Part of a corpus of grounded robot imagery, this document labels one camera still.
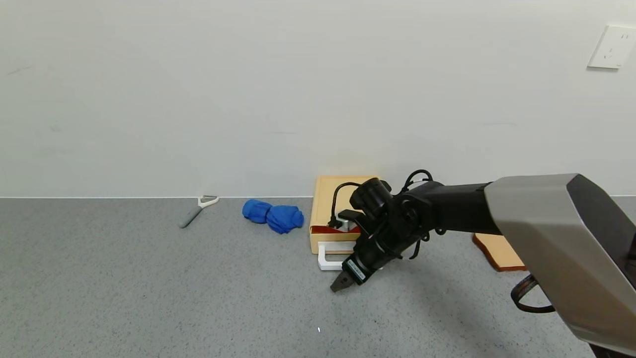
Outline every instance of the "silver robot arm casing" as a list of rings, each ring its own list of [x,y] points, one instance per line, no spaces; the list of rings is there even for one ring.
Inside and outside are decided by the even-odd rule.
[[[636,226],[582,175],[511,176],[485,188],[490,214],[579,339],[636,356]]]

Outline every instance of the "wooden board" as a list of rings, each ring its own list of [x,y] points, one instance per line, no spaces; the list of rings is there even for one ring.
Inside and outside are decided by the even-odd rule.
[[[473,243],[486,255],[497,271],[525,271],[525,265],[505,237],[501,235],[475,234]]]

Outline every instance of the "blue towel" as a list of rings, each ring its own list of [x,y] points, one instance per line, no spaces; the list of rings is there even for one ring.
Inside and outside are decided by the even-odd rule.
[[[243,216],[257,224],[264,224],[267,222],[265,217],[271,207],[272,205],[270,203],[250,199],[243,205]]]
[[[279,234],[286,234],[305,222],[303,212],[297,206],[272,206],[264,201],[250,199],[243,205],[243,216],[253,222],[267,225]]]

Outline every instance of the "electrical outlet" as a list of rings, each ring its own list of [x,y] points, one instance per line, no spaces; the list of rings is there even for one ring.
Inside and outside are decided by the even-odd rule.
[[[588,67],[622,68],[636,44],[636,29],[606,26]]]

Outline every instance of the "wooden box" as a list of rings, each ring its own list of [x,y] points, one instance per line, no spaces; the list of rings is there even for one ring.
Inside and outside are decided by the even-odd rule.
[[[378,176],[319,176],[316,180],[314,192],[314,204],[312,205],[312,217],[309,222],[309,242],[312,247],[312,254],[318,254],[319,241],[355,241],[360,235],[358,228],[350,233],[343,233],[327,226],[331,218],[331,203],[333,202],[333,192],[337,186],[345,182],[362,184],[371,178]],[[336,200],[336,214],[344,209],[353,210],[349,204],[351,193],[356,187],[346,186],[338,191]],[[351,254],[351,251],[334,251],[330,254]]]

